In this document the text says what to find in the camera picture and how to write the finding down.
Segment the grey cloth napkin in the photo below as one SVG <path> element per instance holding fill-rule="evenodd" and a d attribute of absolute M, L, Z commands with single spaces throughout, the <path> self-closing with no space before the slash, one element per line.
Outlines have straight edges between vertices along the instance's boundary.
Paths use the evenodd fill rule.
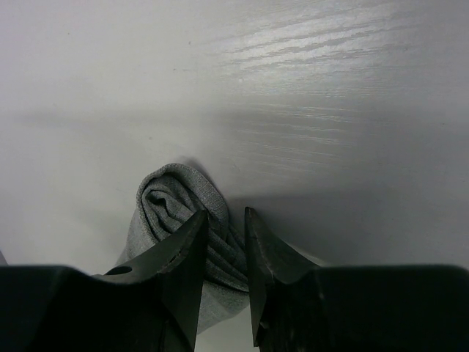
<path fill-rule="evenodd" d="M 121 265 L 144 253 L 200 210 L 208 213 L 208 247 L 198 333 L 233 318 L 249 304 L 244 237 L 232 225 L 224 198 L 202 172 L 173 163 L 142 180 L 117 260 Z"/>

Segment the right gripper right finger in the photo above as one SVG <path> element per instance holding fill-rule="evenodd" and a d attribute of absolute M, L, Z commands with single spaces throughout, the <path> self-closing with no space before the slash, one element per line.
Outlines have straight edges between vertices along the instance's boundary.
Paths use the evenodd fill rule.
<path fill-rule="evenodd" d="M 261 351 L 466 351 L 468 271 L 321 266 L 245 209 L 253 341 Z"/>

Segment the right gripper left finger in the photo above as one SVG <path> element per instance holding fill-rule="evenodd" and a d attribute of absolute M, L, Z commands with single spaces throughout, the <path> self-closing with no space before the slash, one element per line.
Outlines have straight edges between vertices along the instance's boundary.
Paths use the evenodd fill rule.
<path fill-rule="evenodd" d="M 62 265 L 1 268 L 3 351 L 192 351 L 207 213 L 103 275 Z"/>

